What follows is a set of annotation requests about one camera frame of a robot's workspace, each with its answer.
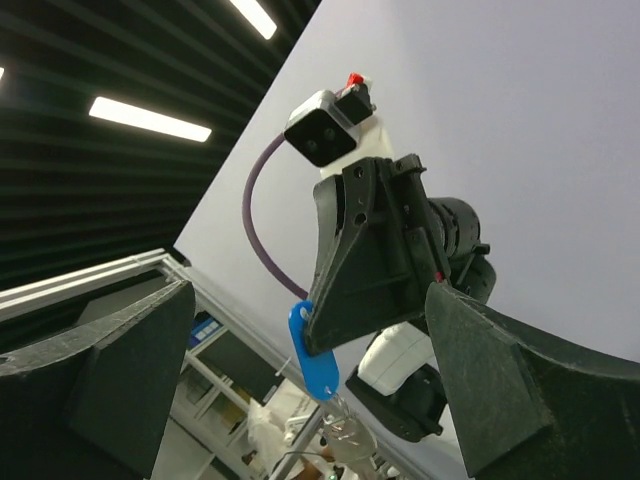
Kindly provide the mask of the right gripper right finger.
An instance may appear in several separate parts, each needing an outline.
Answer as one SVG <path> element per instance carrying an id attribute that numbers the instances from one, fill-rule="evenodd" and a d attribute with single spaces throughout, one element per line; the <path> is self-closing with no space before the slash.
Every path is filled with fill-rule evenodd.
<path id="1" fill-rule="evenodd" d="M 443 284 L 425 314 L 473 479 L 636 479 L 639 365 Z"/>

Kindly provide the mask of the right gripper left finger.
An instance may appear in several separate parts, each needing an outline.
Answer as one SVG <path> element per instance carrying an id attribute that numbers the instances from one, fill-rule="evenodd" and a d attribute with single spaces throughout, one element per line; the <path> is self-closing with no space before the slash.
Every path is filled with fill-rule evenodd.
<path id="1" fill-rule="evenodd" d="M 195 313 L 176 281 L 1 355 L 4 479 L 147 479 Z"/>

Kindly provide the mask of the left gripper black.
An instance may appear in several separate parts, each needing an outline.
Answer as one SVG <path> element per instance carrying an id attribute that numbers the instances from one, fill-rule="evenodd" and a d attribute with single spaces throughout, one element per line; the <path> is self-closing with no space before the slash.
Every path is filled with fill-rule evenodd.
<path id="1" fill-rule="evenodd" d="M 364 157 L 314 186 L 318 247 L 304 341 L 319 355 L 423 317 L 428 286 L 451 276 L 453 208 L 430 199 L 416 154 Z"/>

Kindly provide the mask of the silver key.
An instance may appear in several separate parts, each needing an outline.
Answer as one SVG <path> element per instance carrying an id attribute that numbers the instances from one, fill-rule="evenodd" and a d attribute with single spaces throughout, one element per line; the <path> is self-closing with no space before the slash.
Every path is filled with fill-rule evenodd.
<path id="1" fill-rule="evenodd" d="M 322 432 L 338 463 L 365 460 L 377 450 L 371 430 L 339 394 L 323 404 Z"/>

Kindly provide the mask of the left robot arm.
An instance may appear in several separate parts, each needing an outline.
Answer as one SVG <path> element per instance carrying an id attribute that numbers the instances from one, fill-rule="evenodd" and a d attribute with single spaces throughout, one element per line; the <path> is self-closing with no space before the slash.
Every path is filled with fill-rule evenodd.
<path id="1" fill-rule="evenodd" d="M 496 273 L 480 220 L 465 201 L 429 197 L 418 156 L 365 157 L 313 191 L 318 251 L 304 344 L 311 355 L 371 342 L 347 389 L 395 436 L 439 435 L 447 399 L 425 314 L 445 283 L 486 302 Z"/>

